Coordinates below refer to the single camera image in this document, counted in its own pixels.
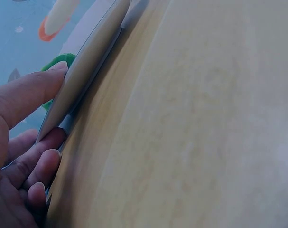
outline fingernail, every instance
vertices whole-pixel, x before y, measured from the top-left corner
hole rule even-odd
[[[56,149],[52,149],[52,150],[55,151],[55,152],[57,152],[58,155],[61,156],[59,150],[56,150]]]
[[[44,191],[46,191],[45,185],[42,182],[36,182],[37,185],[42,185],[44,187]]]
[[[60,61],[55,65],[51,66],[49,70],[66,70],[68,71],[68,65],[66,61]]]

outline wooden surface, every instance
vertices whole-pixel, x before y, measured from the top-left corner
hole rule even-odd
[[[48,225],[288,228],[288,0],[133,1]]]

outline blue surface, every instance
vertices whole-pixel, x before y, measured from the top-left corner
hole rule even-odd
[[[13,69],[21,75],[40,71],[56,57],[79,19],[94,2],[82,0],[61,32],[50,42],[44,42],[39,39],[38,29],[55,0],[0,0],[0,85],[7,82]],[[43,108],[37,109],[10,131],[10,137],[26,129],[39,129],[45,115]]]

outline white speck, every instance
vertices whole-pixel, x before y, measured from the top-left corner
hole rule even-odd
[[[22,26],[17,26],[16,28],[15,28],[15,32],[17,32],[17,33],[20,33],[20,32],[22,32],[24,30],[24,28],[22,27]]]

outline knuckle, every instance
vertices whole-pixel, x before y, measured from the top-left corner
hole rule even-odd
[[[19,161],[18,159],[14,162],[17,170],[25,177],[29,176],[32,172],[29,165],[24,161]]]

